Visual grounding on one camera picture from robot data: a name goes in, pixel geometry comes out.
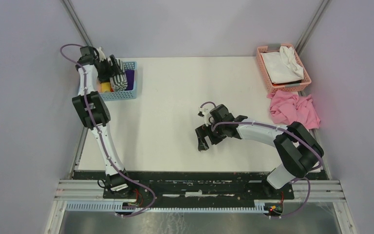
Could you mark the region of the yellow rolled towel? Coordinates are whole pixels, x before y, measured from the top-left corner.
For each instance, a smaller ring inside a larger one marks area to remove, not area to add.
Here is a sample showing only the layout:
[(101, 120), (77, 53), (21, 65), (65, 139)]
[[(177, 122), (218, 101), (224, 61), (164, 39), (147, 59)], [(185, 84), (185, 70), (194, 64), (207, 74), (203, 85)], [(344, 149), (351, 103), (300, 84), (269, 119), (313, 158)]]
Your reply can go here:
[(109, 93), (112, 91), (111, 84), (109, 82), (100, 83), (100, 90), (102, 93)]

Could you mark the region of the pink plastic basket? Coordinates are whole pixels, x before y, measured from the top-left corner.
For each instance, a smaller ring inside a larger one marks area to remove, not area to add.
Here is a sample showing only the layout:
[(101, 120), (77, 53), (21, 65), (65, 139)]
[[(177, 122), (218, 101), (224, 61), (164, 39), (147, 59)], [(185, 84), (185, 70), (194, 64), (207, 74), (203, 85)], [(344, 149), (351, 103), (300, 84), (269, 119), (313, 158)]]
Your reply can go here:
[(288, 82), (284, 84), (273, 84), (271, 82), (270, 76), (266, 70), (264, 60), (262, 58), (262, 53), (267, 52), (278, 52), (281, 46), (285, 46), (288, 48), (293, 48), (294, 46), (289, 43), (281, 43), (281, 44), (269, 44), (265, 46), (259, 46), (256, 49), (256, 62), (259, 66), (259, 70), (262, 76), (262, 80), (265, 83), (268, 93), (272, 93), (277, 90), (282, 90), (286, 92), (300, 92), (303, 91), (309, 84), (311, 84), (311, 79), (306, 70), (304, 70), (304, 79), (300, 82)]

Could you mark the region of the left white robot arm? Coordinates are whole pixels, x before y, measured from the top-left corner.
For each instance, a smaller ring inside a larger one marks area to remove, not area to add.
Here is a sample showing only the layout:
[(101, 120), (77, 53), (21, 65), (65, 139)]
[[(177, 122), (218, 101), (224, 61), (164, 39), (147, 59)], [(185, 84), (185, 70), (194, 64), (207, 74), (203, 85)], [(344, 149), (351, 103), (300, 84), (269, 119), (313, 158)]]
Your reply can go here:
[(127, 179), (125, 167), (114, 146), (109, 128), (111, 115), (97, 89), (99, 78), (122, 75), (124, 70), (113, 55), (107, 58), (101, 49), (83, 46), (80, 52), (81, 57), (76, 64), (80, 86), (72, 103), (83, 126), (91, 131), (100, 149), (106, 174), (104, 190), (128, 198), (133, 194), (134, 186)]

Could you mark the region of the white folded cloth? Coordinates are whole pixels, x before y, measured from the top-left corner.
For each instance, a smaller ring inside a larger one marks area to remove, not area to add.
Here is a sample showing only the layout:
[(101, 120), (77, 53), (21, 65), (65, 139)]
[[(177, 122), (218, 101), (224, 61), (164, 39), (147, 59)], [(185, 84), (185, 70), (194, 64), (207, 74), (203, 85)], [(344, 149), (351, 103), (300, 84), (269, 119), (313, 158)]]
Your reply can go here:
[(281, 46), (277, 52), (261, 53), (265, 68), (273, 84), (284, 84), (304, 79), (304, 68), (297, 63), (293, 47)]

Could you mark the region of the green white striped towel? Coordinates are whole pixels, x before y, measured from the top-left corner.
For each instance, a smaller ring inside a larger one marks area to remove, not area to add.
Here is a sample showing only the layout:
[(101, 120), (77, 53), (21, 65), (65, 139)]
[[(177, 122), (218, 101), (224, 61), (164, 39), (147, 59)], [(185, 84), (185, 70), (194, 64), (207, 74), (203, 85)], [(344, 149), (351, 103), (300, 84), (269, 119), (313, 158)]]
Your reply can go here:
[(124, 63), (120, 59), (111, 59), (113, 76), (110, 78), (111, 88), (114, 92), (125, 91), (128, 87), (128, 80), (125, 73)]

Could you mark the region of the pink crumpled towel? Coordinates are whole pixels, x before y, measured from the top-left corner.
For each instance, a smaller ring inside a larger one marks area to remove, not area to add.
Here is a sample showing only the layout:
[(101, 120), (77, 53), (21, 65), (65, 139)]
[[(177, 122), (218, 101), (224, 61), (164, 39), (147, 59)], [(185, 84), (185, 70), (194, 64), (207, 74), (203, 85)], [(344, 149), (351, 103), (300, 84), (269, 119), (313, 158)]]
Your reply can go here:
[(270, 99), (270, 117), (275, 124), (290, 125), (299, 122), (308, 130), (320, 127), (320, 118), (311, 95), (304, 97), (277, 90), (269, 93), (267, 98)]

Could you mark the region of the blue plastic basket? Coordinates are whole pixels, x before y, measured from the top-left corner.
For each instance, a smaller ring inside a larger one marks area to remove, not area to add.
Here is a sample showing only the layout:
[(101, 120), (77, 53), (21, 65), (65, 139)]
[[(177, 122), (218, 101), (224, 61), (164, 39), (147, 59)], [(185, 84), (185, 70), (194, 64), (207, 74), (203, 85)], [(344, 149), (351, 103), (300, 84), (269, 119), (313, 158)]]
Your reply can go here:
[(117, 101), (117, 100), (128, 100), (128, 99), (137, 98), (137, 62), (136, 61), (125, 61), (123, 63), (124, 63), (125, 70), (135, 71), (135, 82), (134, 82), (133, 90), (101, 93), (100, 95), (104, 101)]

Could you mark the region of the aluminium frame rails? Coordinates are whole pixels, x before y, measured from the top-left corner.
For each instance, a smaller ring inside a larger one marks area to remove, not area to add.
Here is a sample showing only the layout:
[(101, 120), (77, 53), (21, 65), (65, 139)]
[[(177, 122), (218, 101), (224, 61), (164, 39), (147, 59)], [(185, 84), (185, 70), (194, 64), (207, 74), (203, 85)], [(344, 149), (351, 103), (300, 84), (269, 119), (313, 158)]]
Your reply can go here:
[[(127, 171), (142, 172), (260, 172), (279, 165), (268, 145), (228, 139), (199, 152), (194, 129), (202, 98), (140, 97), (108, 102), (112, 138)], [(74, 180), (77, 171), (102, 172), (97, 143), (89, 131), (80, 138), (70, 176), (59, 182), (48, 234), (355, 234), (357, 228), (337, 180), (325, 170), (308, 175), (309, 181), (292, 184), (295, 198), (264, 203), (267, 214), (155, 213), (152, 202), (144, 208), (130, 199), (103, 198), (93, 180)], [(65, 210), (68, 201), (119, 201), (137, 212), (76, 212)]]

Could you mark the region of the purple towel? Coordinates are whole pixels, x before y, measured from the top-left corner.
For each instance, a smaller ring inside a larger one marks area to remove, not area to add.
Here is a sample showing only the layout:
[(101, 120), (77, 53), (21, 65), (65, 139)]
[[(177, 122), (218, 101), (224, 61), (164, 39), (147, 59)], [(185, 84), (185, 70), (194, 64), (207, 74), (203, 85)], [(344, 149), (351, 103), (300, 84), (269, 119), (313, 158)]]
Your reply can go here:
[(134, 70), (126, 70), (125, 74), (126, 74), (126, 78), (127, 78), (126, 91), (133, 90), (134, 82), (135, 82), (135, 71)]

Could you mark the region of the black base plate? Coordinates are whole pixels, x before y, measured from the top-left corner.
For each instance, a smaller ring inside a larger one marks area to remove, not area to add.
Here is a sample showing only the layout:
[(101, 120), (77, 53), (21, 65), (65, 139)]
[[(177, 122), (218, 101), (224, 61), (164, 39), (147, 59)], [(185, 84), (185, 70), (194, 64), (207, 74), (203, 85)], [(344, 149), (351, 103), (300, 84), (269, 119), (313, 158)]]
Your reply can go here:
[(140, 185), (130, 185), (123, 195), (104, 187), (104, 172), (74, 172), (74, 180), (93, 180), (106, 199), (130, 199), (130, 204), (146, 207), (156, 197), (153, 208), (245, 208), (255, 200), (288, 201), (295, 198), (291, 185), (269, 189), (260, 172), (142, 172), (129, 171), (128, 176)]

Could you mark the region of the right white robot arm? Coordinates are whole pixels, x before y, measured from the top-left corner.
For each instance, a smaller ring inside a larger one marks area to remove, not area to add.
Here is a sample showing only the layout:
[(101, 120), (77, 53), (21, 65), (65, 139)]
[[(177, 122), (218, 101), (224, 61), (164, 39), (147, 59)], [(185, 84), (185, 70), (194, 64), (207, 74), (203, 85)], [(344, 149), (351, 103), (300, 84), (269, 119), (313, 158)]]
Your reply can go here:
[(235, 117), (223, 104), (212, 109), (201, 105), (198, 116), (204, 119), (203, 125), (195, 129), (200, 152), (228, 137), (276, 149), (281, 163), (262, 180), (262, 194), (268, 199), (276, 198), (285, 185), (303, 179), (323, 164), (324, 150), (300, 122), (272, 125), (243, 115)]

